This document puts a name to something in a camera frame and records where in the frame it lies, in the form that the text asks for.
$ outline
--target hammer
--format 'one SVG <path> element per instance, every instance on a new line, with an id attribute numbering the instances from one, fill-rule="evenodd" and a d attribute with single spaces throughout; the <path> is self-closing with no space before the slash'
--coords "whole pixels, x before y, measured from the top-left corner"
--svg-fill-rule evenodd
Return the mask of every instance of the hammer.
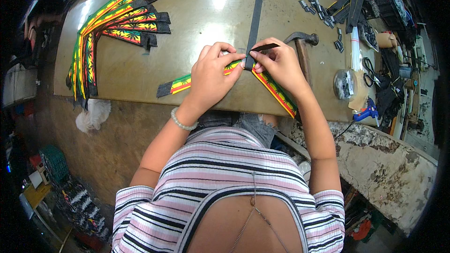
<path id="1" fill-rule="evenodd" d="M 297 31 L 297 32 L 294 32 L 293 34 L 291 34 L 288 38 L 286 38 L 284 40 L 284 43 L 288 44 L 292 40 L 294 40 L 295 47 L 297 48 L 298 62 L 300 63 L 301 71 L 303 72 L 305 79 L 307 80 L 309 86 L 312 89 L 311 69 L 310 69 L 309 61 L 308 61 L 306 42 L 315 46 L 319 43 L 319 37 L 315 33 L 309 35 L 309 34 Z"/>

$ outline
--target denim shorts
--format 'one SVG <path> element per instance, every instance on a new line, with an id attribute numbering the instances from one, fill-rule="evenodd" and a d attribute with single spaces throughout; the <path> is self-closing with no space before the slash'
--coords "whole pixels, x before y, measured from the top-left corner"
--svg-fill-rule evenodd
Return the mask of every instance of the denim shorts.
<path id="1" fill-rule="evenodd" d="M 238 127 L 249 131 L 255 136 L 265 148 L 270 149 L 270 144 L 277 132 L 276 127 L 272 127 L 271 123 L 266 124 L 260 115 L 224 111 L 224 110 L 209 110 L 199 118 L 199 125 L 193 132 L 200 131 L 210 127 Z"/>

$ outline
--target left hand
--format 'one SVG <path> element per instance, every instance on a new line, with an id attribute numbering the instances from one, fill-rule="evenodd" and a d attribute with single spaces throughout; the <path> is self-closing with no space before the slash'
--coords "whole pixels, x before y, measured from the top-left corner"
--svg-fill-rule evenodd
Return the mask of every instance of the left hand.
<path id="1" fill-rule="evenodd" d="M 227 50 L 229 54 L 223 55 L 222 50 Z M 224 68 L 232 61 L 244 58 L 245 54 L 237 54 L 236 49 L 225 42 L 203 48 L 192 67 L 190 92 L 183 101 L 189 103 L 195 117 L 199 118 L 217 104 L 233 87 L 244 70 L 244 63 L 236 66 L 229 75 L 224 75 Z"/>

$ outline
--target white dog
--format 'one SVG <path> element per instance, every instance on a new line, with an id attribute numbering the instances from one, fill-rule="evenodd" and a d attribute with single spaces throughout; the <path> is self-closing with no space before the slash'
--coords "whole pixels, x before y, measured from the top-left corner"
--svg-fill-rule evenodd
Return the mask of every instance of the white dog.
<path id="1" fill-rule="evenodd" d="M 76 127 L 84 133 L 89 130 L 100 130 L 100 125 L 108 119 L 111 112 L 109 100 L 89 99 L 87 101 L 88 111 L 83 111 L 76 117 Z"/>

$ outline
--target necklace chain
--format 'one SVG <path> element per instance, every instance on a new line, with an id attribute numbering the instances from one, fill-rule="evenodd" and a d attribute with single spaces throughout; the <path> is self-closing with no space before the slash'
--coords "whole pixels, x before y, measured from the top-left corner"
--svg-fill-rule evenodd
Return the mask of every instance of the necklace chain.
<path id="1" fill-rule="evenodd" d="M 253 196 L 250 199 L 250 205 L 252 205 L 253 207 L 251 208 L 250 214 L 247 217 L 247 220 L 245 220 L 244 225 L 241 228 L 241 231 L 238 234 L 238 237 L 236 238 L 236 240 L 233 243 L 233 246 L 231 247 L 231 249 L 229 250 L 229 253 L 233 253 L 234 249 L 236 248 L 236 245 L 239 242 L 239 239 L 242 236 L 242 233 L 244 232 L 245 227 L 247 226 L 247 223 L 250 220 L 251 215 L 253 214 L 253 212 L 255 212 L 255 210 L 258 212 L 259 215 L 261 215 L 261 217 L 264 219 L 264 221 L 267 223 L 267 225 L 269 225 L 269 227 L 272 229 L 272 231 L 275 233 L 275 235 L 277 236 L 279 242 L 281 243 L 281 245 L 284 247 L 284 250 L 289 253 L 288 248 L 286 247 L 286 245 L 284 244 L 284 242 L 282 241 L 282 239 L 280 238 L 280 236 L 278 235 L 277 231 L 275 230 L 275 228 L 272 226 L 272 224 L 270 223 L 270 221 L 263 215 L 263 213 L 261 211 L 259 211 L 258 208 L 256 208 L 256 181 L 255 181 L 255 175 L 256 172 L 253 171 L 251 173 L 251 176 L 253 177 L 253 187 L 254 187 L 254 192 L 253 192 Z"/>

